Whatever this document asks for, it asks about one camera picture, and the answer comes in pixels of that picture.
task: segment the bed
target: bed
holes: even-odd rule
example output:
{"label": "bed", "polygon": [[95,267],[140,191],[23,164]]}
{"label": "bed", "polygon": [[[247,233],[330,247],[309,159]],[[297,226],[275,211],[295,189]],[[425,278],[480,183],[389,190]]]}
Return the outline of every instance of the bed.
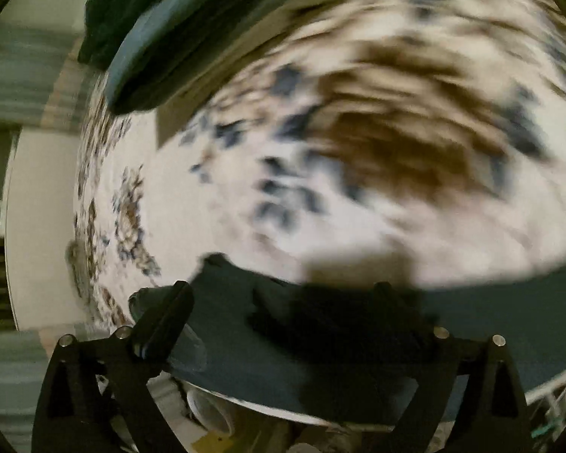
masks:
{"label": "bed", "polygon": [[[74,225],[86,302],[109,330],[132,322],[139,288],[191,279],[208,252],[284,280],[388,280],[457,301],[467,287],[503,299],[505,283],[566,264],[554,0],[346,0],[179,123],[175,98],[114,116],[104,86]],[[565,368],[566,355],[527,380],[529,401]]]}

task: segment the dark green fabric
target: dark green fabric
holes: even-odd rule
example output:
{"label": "dark green fabric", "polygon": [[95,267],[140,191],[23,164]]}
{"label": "dark green fabric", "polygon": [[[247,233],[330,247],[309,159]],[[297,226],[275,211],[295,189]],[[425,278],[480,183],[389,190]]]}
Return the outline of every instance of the dark green fabric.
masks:
{"label": "dark green fabric", "polygon": [[139,18],[109,67],[110,109],[157,107],[286,1],[163,0]]}
{"label": "dark green fabric", "polygon": [[[361,367],[318,367],[272,344],[252,326],[258,284],[264,284],[264,277],[220,255],[206,259],[191,281],[195,307],[188,327],[197,336],[187,331],[177,341],[168,358],[173,375],[237,399],[332,421],[393,424],[399,418],[415,390],[414,381],[382,374],[375,383],[373,367],[367,381]],[[130,298],[134,319],[167,290],[135,293]],[[502,334],[525,391],[566,369],[566,266],[513,284],[407,296],[422,315],[458,337],[485,340]],[[457,380],[444,419],[456,416],[464,378]]]}
{"label": "dark green fabric", "polygon": [[88,0],[78,60],[106,71],[137,19],[161,0]]}

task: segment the metal pin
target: metal pin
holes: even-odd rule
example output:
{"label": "metal pin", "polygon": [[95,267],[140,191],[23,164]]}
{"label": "metal pin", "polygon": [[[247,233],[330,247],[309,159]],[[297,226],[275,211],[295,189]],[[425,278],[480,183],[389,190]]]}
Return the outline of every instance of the metal pin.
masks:
{"label": "metal pin", "polygon": [[492,341],[495,343],[495,345],[498,345],[499,347],[502,347],[502,346],[505,345],[505,337],[503,337],[502,335],[499,335],[499,334],[493,335]]}
{"label": "metal pin", "polygon": [[58,340],[58,344],[61,347],[67,347],[68,345],[72,345],[74,343],[74,336],[71,334],[65,334]]}
{"label": "metal pin", "polygon": [[128,337],[130,337],[130,334],[132,334],[132,327],[128,327],[127,325],[124,325],[123,327],[119,327],[115,331],[115,336],[118,339],[127,339]]}
{"label": "metal pin", "polygon": [[450,333],[444,327],[434,327],[434,335],[438,339],[448,339],[448,337],[450,336]]}

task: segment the green cloth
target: green cloth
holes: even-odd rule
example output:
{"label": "green cloth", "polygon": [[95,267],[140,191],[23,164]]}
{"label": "green cloth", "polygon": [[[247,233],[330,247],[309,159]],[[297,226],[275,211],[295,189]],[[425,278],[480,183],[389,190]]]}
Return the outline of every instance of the green cloth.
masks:
{"label": "green cloth", "polygon": [[127,113],[162,104],[287,1],[163,0],[139,18],[109,67],[110,109]]}
{"label": "green cloth", "polygon": [[137,19],[161,0],[88,0],[86,36],[78,60],[107,70]]}

